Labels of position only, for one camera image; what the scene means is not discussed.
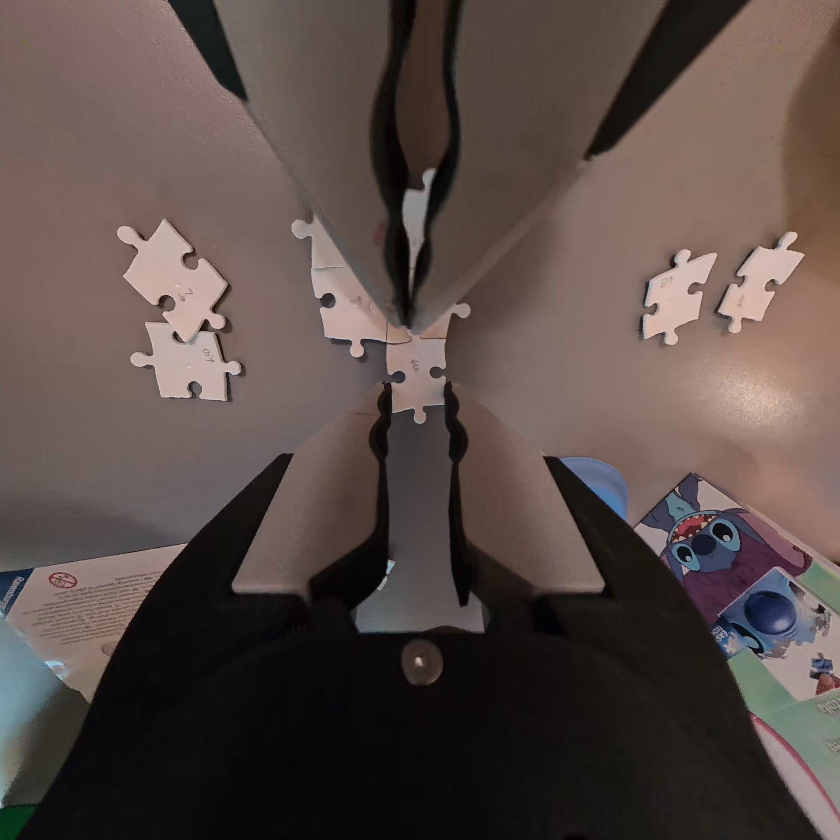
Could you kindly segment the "white puzzle piece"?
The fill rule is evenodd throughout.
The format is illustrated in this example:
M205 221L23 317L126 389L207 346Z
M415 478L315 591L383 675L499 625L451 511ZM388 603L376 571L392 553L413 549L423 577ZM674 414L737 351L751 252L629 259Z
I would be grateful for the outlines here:
M401 382L394 381L392 411L411 411L415 424L427 420L425 408L445 404L444 375L432 376L433 369L446 367L446 339L412 337L402 343L388 343L385 352L386 369L390 375L402 374Z
M646 312L640 321L644 340L660 336L664 345L677 344L678 328L698 320L700 315L702 290L690 289L707 283L717 258L715 252L693 257L683 248L674 254L667 270L647 282L644 307L653 311Z
M228 377L242 374L243 366L225 360L215 332L199 330L184 342L165 322L147 322L144 327L152 352L132 353L130 362L136 368L154 368L161 397L192 398L190 386L196 384L201 399L228 400Z
M744 260L736 273L740 282L731 283L717 307L728 321L730 334L740 333L746 320L760 322L775 295L801 264L804 254L792 250L798 238L794 231L783 234L774 247L759 246Z
M174 307L164 313L164 320L182 341L191 341L204 324L224 329L226 318L215 306L228 288L226 280L204 258L194 268L185 264L193 247L168 220L161 220L147 239L127 225L118 228L117 236L137 250L123 278L153 305L162 298L173 300Z

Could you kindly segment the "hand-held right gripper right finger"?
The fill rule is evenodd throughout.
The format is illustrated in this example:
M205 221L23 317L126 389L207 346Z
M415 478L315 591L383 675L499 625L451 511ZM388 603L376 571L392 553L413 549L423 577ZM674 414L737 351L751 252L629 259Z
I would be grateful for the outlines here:
M605 582L542 452L456 383L444 388L458 602L599 595Z

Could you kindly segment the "white printed puzzle bag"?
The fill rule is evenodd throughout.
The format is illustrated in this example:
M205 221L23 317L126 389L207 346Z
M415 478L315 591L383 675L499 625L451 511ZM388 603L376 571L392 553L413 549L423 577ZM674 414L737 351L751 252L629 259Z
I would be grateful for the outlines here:
M126 627L184 544L1 573L1 614L91 701Z

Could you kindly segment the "cartoon print puzzle box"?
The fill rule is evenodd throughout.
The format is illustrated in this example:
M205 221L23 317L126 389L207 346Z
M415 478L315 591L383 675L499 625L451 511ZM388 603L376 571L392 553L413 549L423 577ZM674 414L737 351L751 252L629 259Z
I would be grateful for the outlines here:
M635 529L709 626L794 797L838 838L838 567L696 474Z

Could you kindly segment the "assembled white puzzle pieces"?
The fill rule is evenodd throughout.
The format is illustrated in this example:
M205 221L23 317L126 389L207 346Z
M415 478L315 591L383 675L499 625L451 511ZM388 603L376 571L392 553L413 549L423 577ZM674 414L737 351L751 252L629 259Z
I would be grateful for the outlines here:
M435 175L435 169L426 170L423 173L423 187L407 188L403 198L402 221L409 245L411 285L417 259L425 242L427 205ZM311 240L311 285L315 297L332 297L332 306L320 309L324 335L331 340L350 342L350 354L354 358L364 354L364 341L402 344L413 339L444 340L451 317L456 315L464 319L470 314L468 304L458 303L420 333L412 333L404 327L397 328L386 320L384 313L362 288L319 219L314 217L310 222L297 219L290 229L297 238Z

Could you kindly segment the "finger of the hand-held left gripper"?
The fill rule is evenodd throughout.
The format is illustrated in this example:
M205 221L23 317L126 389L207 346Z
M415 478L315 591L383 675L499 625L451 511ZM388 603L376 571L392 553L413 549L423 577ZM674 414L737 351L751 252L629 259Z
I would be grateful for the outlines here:
M388 320L408 326L396 87L416 2L216 2L248 111Z
M415 2L410 172L433 167L411 324L429 326L576 177L650 1Z

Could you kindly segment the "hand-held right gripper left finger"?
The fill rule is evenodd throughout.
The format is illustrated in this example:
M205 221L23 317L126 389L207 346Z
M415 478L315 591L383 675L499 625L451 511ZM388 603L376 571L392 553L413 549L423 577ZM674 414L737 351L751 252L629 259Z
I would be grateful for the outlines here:
M290 458L233 580L241 595L329 599L352 611L386 576L392 386L379 383Z

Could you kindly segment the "blue round plastic stand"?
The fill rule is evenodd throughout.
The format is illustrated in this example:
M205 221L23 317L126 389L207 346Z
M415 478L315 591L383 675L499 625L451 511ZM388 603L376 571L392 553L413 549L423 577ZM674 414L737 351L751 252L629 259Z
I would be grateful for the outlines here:
M629 509L629 492L622 473L597 458L572 456L560 459L604 503L625 522Z

